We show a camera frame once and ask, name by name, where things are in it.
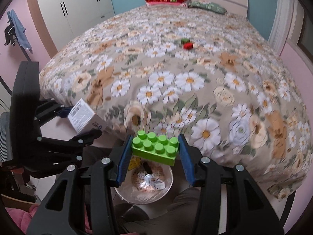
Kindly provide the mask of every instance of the brown wardrobe side panel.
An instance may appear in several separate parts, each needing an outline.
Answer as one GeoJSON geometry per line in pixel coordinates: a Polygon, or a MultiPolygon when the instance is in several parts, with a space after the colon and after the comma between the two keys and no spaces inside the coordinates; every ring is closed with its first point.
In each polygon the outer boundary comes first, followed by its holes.
{"type": "Polygon", "coordinates": [[[44,47],[46,48],[49,56],[52,58],[55,56],[58,50],[55,47],[55,44],[53,43],[53,40],[43,20],[43,17],[39,8],[38,0],[27,0],[27,3],[28,3],[30,15],[32,16],[32,21],[34,22],[38,35],[44,47]]]}

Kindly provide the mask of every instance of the red toy block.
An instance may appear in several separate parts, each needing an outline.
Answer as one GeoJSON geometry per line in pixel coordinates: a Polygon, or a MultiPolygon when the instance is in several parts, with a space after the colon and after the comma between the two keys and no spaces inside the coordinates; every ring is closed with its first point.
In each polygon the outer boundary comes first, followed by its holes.
{"type": "Polygon", "coordinates": [[[193,48],[193,44],[191,42],[184,44],[184,49],[192,49],[192,48],[193,48]]]}

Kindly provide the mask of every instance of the barcode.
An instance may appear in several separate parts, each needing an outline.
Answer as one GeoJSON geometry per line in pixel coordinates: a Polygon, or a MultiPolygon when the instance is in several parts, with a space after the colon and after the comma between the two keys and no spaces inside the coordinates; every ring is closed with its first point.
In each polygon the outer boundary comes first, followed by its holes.
{"type": "Polygon", "coordinates": [[[79,103],[76,108],[71,112],[71,116],[75,116],[75,114],[77,113],[77,111],[79,111],[79,109],[82,107],[82,105],[79,103]]]}

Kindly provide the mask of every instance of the green pillow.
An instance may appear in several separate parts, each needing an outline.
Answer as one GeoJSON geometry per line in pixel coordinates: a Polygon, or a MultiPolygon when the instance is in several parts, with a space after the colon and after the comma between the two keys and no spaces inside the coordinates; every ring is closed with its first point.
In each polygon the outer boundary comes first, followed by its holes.
{"type": "Polygon", "coordinates": [[[189,3],[189,8],[199,8],[207,11],[214,11],[219,14],[225,14],[227,10],[220,5],[213,2],[205,2],[205,1],[194,1],[189,3]]]}

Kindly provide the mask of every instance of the white wardrobe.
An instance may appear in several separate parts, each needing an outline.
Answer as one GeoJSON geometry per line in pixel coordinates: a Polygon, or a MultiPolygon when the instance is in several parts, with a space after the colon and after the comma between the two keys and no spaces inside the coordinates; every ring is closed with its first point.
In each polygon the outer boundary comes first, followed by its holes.
{"type": "Polygon", "coordinates": [[[37,2],[45,26],[58,51],[89,28],[114,16],[111,0],[37,0],[37,2]]]}

